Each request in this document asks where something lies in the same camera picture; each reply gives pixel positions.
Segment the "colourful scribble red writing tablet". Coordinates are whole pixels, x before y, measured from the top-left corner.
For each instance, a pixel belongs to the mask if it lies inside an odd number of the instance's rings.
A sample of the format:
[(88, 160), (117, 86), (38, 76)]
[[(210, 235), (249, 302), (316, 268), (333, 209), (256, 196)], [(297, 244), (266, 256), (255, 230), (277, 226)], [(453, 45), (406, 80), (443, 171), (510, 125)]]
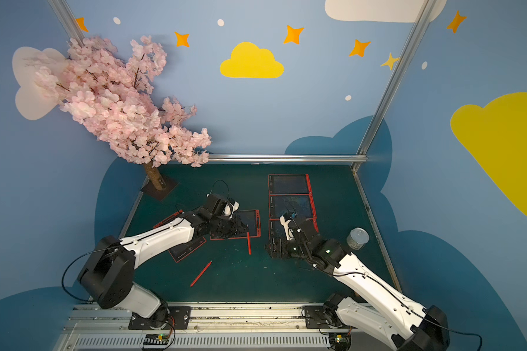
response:
[(313, 218), (308, 195), (272, 195), (269, 197), (269, 219), (279, 219), (287, 212)]

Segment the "red stylus pair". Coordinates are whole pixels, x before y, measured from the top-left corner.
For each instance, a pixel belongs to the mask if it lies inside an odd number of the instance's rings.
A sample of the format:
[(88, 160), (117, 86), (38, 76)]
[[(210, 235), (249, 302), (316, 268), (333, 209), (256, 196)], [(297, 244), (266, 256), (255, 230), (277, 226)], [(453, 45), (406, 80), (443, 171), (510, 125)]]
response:
[(307, 184), (307, 189), (308, 189), (308, 194), (313, 194), (313, 188), (312, 188), (312, 185), (310, 183), (310, 177), (308, 174), (305, 174), (305, 181), (306, 181), (306, 184)]

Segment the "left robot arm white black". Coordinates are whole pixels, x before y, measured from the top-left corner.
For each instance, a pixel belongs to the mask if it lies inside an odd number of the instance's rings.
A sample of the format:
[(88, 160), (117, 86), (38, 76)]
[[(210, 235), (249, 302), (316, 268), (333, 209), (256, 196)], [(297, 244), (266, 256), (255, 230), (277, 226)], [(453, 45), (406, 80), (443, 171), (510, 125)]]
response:
[(161, 328), (170, 320), (168, 305), (134, 282), (135, 270), (153, 257), (205, 235), (229, 238), (246, 232), (248, 226), (235, 215), (238, 209), (237, 201), (209, 194), (203, 206), (179, 212), (159, 228), (122, 239), (109, 235), (89, 254), (78, 283), (102, 309), (123, 308)]

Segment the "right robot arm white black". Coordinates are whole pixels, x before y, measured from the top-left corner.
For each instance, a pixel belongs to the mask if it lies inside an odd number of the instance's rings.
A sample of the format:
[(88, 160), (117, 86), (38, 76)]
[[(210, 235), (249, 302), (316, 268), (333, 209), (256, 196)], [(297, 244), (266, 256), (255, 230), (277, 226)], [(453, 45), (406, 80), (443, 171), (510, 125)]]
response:
[(391, 350), (448, 349), (447, 317), (439, 307), (423, 307), (400, 293), (339, 241), (323, 238), (311, 219), (281, 216), (272, 229), (266, 247), (270, 257), (303, 260), (367, 301), (332, 295), (324, 309), (338, 327), (363, 331)]

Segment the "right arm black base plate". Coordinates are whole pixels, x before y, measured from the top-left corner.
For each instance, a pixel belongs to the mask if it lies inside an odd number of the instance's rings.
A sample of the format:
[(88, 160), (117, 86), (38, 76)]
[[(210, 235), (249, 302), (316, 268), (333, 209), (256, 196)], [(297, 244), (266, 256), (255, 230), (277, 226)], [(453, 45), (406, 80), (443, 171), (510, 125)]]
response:
[(354, 329), (363, 331), (363, 328), (349, 324), (350, 320), (342, 316), (339, 311), (323, 305), (304, 305), (302, 307), (302, 318), (307, 329)]

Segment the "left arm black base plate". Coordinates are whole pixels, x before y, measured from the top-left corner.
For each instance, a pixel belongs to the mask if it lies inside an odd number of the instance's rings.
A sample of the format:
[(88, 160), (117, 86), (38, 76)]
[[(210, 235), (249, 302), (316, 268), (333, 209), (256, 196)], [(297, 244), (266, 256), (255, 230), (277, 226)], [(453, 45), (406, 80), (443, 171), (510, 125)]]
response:
[(192, 308), (189, 306), (160, 307), (151, 317), (133, 313), (128, 325), (132, 331), (186, 330)]

